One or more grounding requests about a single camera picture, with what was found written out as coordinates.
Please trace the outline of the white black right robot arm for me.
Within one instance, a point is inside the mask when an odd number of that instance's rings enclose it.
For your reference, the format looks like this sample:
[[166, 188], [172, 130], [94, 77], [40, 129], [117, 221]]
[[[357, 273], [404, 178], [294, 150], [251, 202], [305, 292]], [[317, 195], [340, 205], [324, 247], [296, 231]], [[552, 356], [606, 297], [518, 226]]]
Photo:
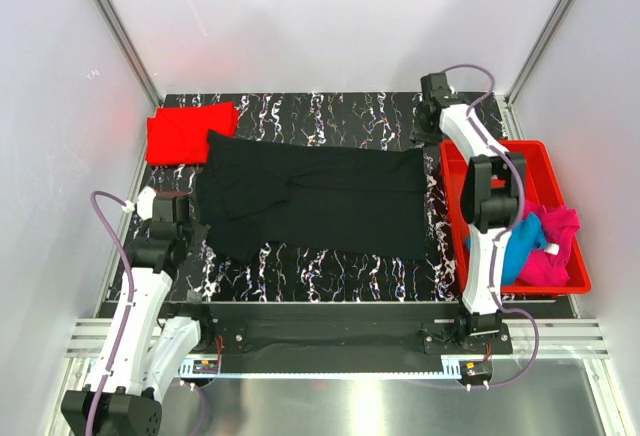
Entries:
[[452, 339], [472, 353], [502, 327], [502, 271], [508, 242], [524, 212], [526, 159], [508, 151], [481, 124], [475, 105], [450, 87], [446, 71], [429, 73], [420, 84], [412, 140], [427, 145], [447, 138], [467, 164], [459, 207], [471, 247]]

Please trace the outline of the black t shirt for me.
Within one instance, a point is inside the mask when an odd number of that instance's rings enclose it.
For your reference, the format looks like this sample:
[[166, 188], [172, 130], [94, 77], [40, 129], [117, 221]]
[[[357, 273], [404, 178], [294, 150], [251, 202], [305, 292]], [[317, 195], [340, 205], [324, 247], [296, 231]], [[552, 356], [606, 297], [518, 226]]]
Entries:
[[248, 262], [267, 243], [423, 260], [426, 176], [419, 148], [305, 147], [208, 135], [196, 178], [214, 252]]

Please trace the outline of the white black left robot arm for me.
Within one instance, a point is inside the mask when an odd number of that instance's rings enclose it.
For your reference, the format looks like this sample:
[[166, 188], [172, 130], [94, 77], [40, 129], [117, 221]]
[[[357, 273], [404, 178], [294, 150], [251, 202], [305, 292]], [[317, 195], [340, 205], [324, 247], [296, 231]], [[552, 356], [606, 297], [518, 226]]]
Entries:
[[194, 237], [189, 195], [146, 187], [122, 206], [147, 227], [128, 246], [116, 246], [125, 274], [109, 330], [83, 387], [63, 396], [61, 413], [74, 435], [157, 434], [162, 400], [181, 363], [216, 338], [201, 302], [173, 305], [159, 338], [152, 337]]

